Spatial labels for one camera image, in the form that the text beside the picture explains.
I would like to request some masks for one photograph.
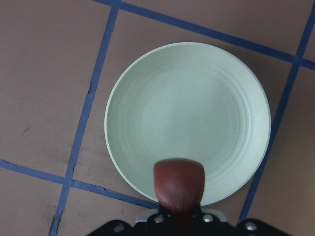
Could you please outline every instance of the floor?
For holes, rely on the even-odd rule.
[[[240,58],[272,116],[254,177],[206,208],[314,234],[313,0],[3,0],[0,19],[1,235],[83,236],[157,207],[115,169],[104,113],[134,60],[182,41]]]

